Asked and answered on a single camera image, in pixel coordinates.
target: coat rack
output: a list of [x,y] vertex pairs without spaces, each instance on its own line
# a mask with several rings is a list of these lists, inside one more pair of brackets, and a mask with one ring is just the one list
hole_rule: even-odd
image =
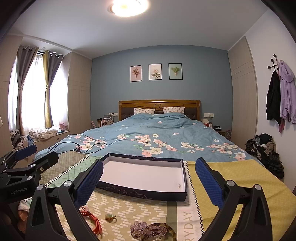
[[276,66],[277,66],[277,64],[274,64],[274,60],[273,60],[273,58],[271,59],[271,62],[273,63],[273,66],[267,66],[267,68],[268,69],[271,69],[271,68],[274,68],[274,71],[276,71]]

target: picture frame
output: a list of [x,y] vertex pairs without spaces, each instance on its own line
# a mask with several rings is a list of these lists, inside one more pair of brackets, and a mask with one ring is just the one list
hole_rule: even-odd
[[162,65],[161,64],[149,64],[149,80],[162,80]]
[[170,80],[183,80],[183,69],[182,64],[168,64],[168,72],[169,72],[169,79]]
[[130,67],[130,82],[143,81],[142,66],[136,65]]

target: purple jacket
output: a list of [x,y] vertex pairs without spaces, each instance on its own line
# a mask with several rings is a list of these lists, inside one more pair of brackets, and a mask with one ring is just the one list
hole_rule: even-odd
[[279,63],[281,80],[281,118],[296,124],[296,87],[295,76],[289,66],[281,60]]

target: blue floral duvet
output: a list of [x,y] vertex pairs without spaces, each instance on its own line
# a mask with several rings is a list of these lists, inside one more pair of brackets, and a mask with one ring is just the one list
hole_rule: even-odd
[[74,149],[93,156],[119,153],[184,161],[203,157],[207,162],[254,159],[216,131],[180,113],[136,114],[109,126],[69,135],[38,152],[35,159],[51,151],[64,153]]

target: yellow fabric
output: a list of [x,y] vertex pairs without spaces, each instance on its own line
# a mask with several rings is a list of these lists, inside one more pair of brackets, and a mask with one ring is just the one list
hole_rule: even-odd
[[49,111],[49,82],[48,82],[48,50],[45,51],[43,54],[43,68],[44,68],[44,75],[45,75],[45,84],[46,84],[46,90],[45,90],[45,128],[50,128],[52,126],[51,119],[50,119],[50,111]]
[[[201,184],[195,172],[195,162],[188,161],[187,165],[202,216],[202,224],[206,230],[215,217],[218,207],[211,203]],[[213,170],[219,171],[225,180],[231,179],[239,186],[249,188],[254,184],[262,186],[271,216],[273,241],[278,241],[296,216],[296,197],[287,186],[255,160],[208,162],[208,165]],[[241,209],[242,205],[238,205],[223,240],[230,239]]]

